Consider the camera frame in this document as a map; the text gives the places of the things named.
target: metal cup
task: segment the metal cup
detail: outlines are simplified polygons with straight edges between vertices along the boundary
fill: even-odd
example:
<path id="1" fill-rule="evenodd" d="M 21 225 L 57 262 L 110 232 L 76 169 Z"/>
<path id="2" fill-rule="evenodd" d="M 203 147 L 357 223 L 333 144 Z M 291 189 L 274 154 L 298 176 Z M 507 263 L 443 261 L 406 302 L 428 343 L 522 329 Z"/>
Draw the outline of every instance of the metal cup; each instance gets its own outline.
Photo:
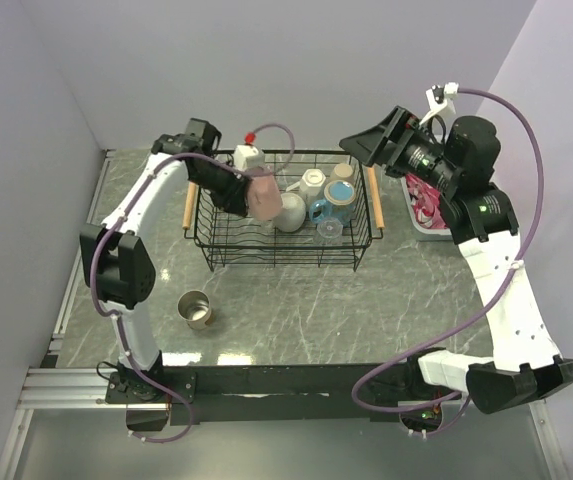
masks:
<path id="1" fill-rule="evenodd" d="M 203 330 L 215 319 L 208 296 L 199 290 L 191 290 L 182 295 L 177 310 L 193 330 Z"/>

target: marble countertop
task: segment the marble countertop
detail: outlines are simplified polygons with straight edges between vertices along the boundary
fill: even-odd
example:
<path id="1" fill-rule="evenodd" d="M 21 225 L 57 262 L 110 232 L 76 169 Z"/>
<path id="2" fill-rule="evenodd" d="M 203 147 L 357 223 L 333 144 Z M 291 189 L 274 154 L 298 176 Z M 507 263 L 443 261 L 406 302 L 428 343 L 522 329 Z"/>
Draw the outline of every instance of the marble countertop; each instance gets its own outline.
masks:
<path id="1" fill-rule="evenodd" d="M 94 221 L 123 199 L 147 160 L 118 150 L 109 161 Z M 417 242 L 398 180 L 378 169 L 386 220 L 353 272 L 350 266 L 228 265 L 211 272 L 201 250 L 183 237 L 186 187 L 176 192 L 146 247 L 157 269 L 149 298 L 153 333 L 164 363 L 302 364 L 381 362 L 463 322 L 481 307 L 472 275 L 450 242 Z M 177 312 L 179 297 L 200 289 L 216 320 L 194 331 Z M 79 281 L 58 367 L 116 361 L 110 322 Z M 458 353 L 491 355 L 486 322 L 447 340 Z"/>

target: wooden handle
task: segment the wooden handle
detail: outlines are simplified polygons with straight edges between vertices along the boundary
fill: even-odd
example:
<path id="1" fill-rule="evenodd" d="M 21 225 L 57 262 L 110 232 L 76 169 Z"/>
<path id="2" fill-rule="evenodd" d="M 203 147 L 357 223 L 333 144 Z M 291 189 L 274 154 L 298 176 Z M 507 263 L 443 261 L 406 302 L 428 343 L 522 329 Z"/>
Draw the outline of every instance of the wooden handle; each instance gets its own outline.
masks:
<path id="1" fill-rule="evenodd" d="M 384 223 L 384 214 L 382 213 L 382 199 L 379 198 L 379 187 L 377 186 L 377 177 L 373 167 L 366 168 L 368 171 L 368 184 L 370 185 L 370 196 L 373 197 L 373 212 L 375 213 L 375 225 L 379 229 L 386 228 Z"/>
<path id="2" fill-rule="evenodd" d="M 195 207 L 195 196 L 197 195 L 197 184 L 188 182 L 188 193 L 186 194 L 186 206 L 184 207 L 184 230 L 190 228 L 191 220 L 193 219 L 193 208 Z"/>

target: black wire rack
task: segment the black wire rack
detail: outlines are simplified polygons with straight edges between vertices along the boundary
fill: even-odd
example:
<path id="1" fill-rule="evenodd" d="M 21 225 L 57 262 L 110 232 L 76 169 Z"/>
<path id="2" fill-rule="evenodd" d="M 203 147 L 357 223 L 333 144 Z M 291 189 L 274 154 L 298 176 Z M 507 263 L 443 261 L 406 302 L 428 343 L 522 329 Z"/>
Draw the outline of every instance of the black wire rack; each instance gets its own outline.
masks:
<path id="1" fill-rule="evenodd" d="M 226 160 L 232 150 L 219 152 L 218 158 Z M 272 164 L 277 171 L 288 156 L 287 150 L 264 150 L 266 164 Z M 343 151 L 337 150 L 297 150 L 291 163 L 277 173 L 279 189 L 298 182 L 309 168 L 318 168 L 327 177 L 338 163 L 349 163 L 356 170 L 355 215 L 350 224 L 344 227 L 341 245 L 316 245 L 314 225 L 306 218 L 301 229 L 294 233 L 284 233 L 272 227 L 270 222 L 259 222 L 251 217 L 242 218 L 217 209 L 207 191 L 199 188 L 195 209 L 195 223 L 192 236 L 202 249 L 211 271 L 218 266 L 233 264 L 246 265 L 350 265 L 357 270 L 366 249 L 373 237 L 369 210 L 366 179 L 362 165 Z"/>

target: gray wall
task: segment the gray wall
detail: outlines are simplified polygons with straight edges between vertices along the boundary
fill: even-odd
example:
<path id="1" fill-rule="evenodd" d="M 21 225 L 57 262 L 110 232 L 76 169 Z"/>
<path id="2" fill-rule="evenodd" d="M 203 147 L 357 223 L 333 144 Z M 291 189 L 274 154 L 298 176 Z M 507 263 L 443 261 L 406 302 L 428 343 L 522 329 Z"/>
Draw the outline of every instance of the gray wall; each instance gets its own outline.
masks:
<path id="1" fill-rule="evenodd" d="M 205 118 L 233 146 L 281 121 L 338 140 L 424 91 L 488 88 L 534 0 L 22 0 L 100 145 L 147 147 Z M 478 103 L 460 102 L 463 111 Z M 262 144 L 286 146 L 279 133 Z"/>
<path id="2" fill-rule="evenodd" d="M 544 217 L 527 256 L 535 295 L 562 352 L 573 358 L 573 2 L 540 0 L 506 58 L 492 91 L 513 100 L 532 121 L 546 172 Z M 484 103 L 503 142 L 499 179 L 523 231 L 534 208 L 535 167 L 519 123 Z M 573 478 L 573 386 L 549 401 Z"/>
<path id="3" fill-rule="evenodd" d="M 16 0 L 0 0 L 0 453 L 52 333 L 99 148 Z"/>

